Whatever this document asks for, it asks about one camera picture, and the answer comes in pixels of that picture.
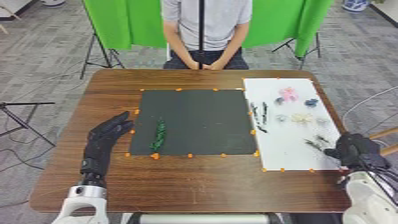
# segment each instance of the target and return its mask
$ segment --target wall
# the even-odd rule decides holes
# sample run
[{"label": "wall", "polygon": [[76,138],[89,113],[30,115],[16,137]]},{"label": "wall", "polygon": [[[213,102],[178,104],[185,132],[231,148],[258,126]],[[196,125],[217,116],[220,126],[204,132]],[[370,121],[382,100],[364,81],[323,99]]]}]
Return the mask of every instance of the wall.
[{"label": "wall", "polygon": [[[21,7],[29,4],[32,0],[0,0],[0,5],[4,5],[13,13],[21,9]],[[0,18],[9,17],[9,12],[0,9]]]},{"label": "wall", "polygon": [[375,6],[398,22],[398,0],[386,0],[386,3],[375,4]]}]

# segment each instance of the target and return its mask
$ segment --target man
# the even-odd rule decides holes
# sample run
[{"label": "man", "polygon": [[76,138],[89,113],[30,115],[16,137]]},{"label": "man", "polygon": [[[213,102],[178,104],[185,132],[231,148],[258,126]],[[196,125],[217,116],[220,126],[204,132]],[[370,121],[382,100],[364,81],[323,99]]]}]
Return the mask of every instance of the man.
[{"label": "man", "polygon": [[[252,0],[206,0],[204,65],[210,70],[249,69],[242,43],[252,18]],[[199,68],[199,0],[162,0],[164,34],[171,44],[165,69]]]}]

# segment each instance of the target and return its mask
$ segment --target black mat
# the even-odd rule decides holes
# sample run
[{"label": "black mat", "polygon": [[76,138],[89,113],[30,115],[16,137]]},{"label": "black mat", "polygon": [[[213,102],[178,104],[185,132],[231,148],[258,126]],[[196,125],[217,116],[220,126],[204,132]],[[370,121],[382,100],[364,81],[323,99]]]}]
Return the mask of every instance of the black mat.
[{"label": "black mat", "polygon": [[132,154],[149,155],[156,121],[165,120],[162,155],[228,155],[256,151],[244,92],[238,90],[146,91],[135,120]]}]

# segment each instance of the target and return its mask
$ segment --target small toy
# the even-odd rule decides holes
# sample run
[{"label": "small toy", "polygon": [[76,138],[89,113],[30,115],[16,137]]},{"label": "small toy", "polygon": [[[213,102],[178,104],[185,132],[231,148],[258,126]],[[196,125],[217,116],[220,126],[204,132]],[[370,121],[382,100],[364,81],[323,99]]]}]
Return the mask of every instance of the small toy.
[{"label": "small toy", "polygon": [[318,149],[320,152],[323,152],[323,151],[322,151],[322,146],[320,146],[320,144],[315,143],[315,142],[313,142],[311,140],[307,140],[307,139],[304,139],[304,141],[306,141],[306,144],[307,144],[315,149]]},{"label": "small toy", "polygon": [[293,114],[291,121],[306,124],[313,121],[313,115],[311,114]]},{"label": "small toy", "polygon": [[275,99],[275,104],[277,104],[277,105],[283,105],[283,102],[284,102],[284,99],[283,99],[283,97],[279,97],[279,98]]},{"label": "small toy", "polygon": [[295,92],[295,89],[290,87],[286,89],[281,89],[279,94],[283,96],[284,101],[297,101],[299,94]]},{"label": "small toy", "polygon": [[318,123],[318,125],[325,125],[329,123],[329,119],[316,118],[316,123]]},{"label": "small toy", "polygon": [[279,115],[277,115],[277,121],[279,121],[279,122],[284,122],[286,120],[288,120],[288,116],[283,115],[283,114],[279,114]]},{"label": "small toy", "polygon": [[306,104],[307,107],[316,107],[318,102],[320,101],[316,99],[311,99],[311,100],[306,101],[304,104]]},{"label": "small toy", "polygon": [[322,135],[316,135],[315,137],[316,137],[316,140],[320,142],[331,143],[329,140],[325,139],[325,137]]},{"label": "small toy", "polygon": [[[258,107],[254,106],[254,103],[251,103],[251,108],[252,108],[252,115],[254,115],[254,121],[256,121],[256,126],[258,126],[258,129],[263,133],[268,133],[265,128],[263,128],[263,125],[260,123],[260,117],[258,117]],[[263,122],[267,122],[267,104],[263,103],[263,110],[265,110],[265,114],[263,114]]]},{"label": "small toy", "polygon": [[263,102],[263,125],[267,125],[267,109],[268,109],[268,106],[267,106],[267,103]]},{"label": "small toy", "polygon": [[158,152],[158,149],[164,145],[164,141],[165,141],[165,121],[160,118],[158,119],[158,124],[156,124],[156,139],[155,139],[155,142],[151,144],[151,149],[153,149],[155,153]]}]

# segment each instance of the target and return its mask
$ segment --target green screen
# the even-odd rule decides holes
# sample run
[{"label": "green screen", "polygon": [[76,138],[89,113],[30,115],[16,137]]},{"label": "green screen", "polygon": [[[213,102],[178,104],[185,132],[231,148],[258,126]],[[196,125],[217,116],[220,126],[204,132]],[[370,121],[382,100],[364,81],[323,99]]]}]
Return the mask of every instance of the green screen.
[{"label": "green screen", "polygon": [[[132,45],[165,47],[162,0],[84,0],[105,48]],[[297,39],[295,55],[304,56],[332,0],[252,0],[251,31],[244,47]]]}]

